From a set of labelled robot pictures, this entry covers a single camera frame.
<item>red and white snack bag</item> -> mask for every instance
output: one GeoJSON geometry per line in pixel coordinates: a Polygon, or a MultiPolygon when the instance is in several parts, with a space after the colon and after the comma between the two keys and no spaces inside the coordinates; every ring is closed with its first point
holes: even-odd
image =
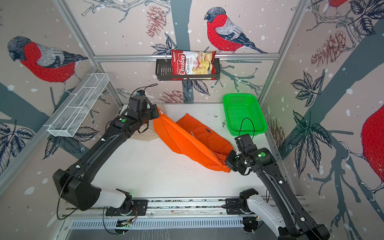
{"type": "Polygon", "coordinates": [[[213,61],[216,51],[214,52],[192,52],[172,50],[172,74],[173,75],[200,75],[200,74],[216,74],[213,61]]]}

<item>orange cloth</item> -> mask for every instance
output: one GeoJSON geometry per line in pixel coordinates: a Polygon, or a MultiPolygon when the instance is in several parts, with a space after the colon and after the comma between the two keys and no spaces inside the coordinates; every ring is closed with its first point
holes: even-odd
{"type": "Polygon", "coordinates": [[[224,164],[233,150],[229,141],[189,114],[174,122],[160,109],[159,113],[160,117],[153,121],[155,131],[172,151],[184,154],[208,169],[230,172],[224,164]]]}

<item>white mesh basket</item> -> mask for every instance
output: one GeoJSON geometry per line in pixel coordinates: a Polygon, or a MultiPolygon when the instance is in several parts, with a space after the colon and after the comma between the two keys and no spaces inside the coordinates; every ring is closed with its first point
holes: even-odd
{"type": "Polygon", "coordinates": [[[48,132],[55,137],[74,136],[109,82],[109,78],[105,73],[93,73],[88,76],[89,78],[84,86],[77,93],[70,94],[73,99],[48,129],[48,132]]]}

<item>work surface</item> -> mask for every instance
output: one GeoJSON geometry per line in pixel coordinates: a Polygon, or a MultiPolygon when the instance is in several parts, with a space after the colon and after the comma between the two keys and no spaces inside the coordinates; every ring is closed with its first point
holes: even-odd
{"type": "MultiPolygon", "coordinates": [[[[186,113],[227,139],[237,150],[234,136],[224,125],[223,104],[166,104],[167,116],[177,121],[186,113]]],[[[257,148],[269,148],[265,134],[253,138],[257,148]]],[[[255,173],[207,169],[189,157],[174,153],[157,138],[128,139],[105,162],[92,184],[128,191],[133,197],[232,197],[254,188],[265,195],[266,187],[255,173]]]]}

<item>green plastic basket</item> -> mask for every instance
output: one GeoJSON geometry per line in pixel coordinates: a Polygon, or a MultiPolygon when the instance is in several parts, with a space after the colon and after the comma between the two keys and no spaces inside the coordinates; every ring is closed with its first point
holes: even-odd
{"type": "MultiPolygon", "coordinates": [[[[257,98],[251,94],[233,93],[223,97],[225,118],[231,135],[238,136],[240,125],[244,118],[250,118],[255,126],[255,135],[265,133],[268,129],[263,111],[257,98]]],[[[245,119],[241,128],[242,134],[253,135],[251,121],[245,119]]]]}

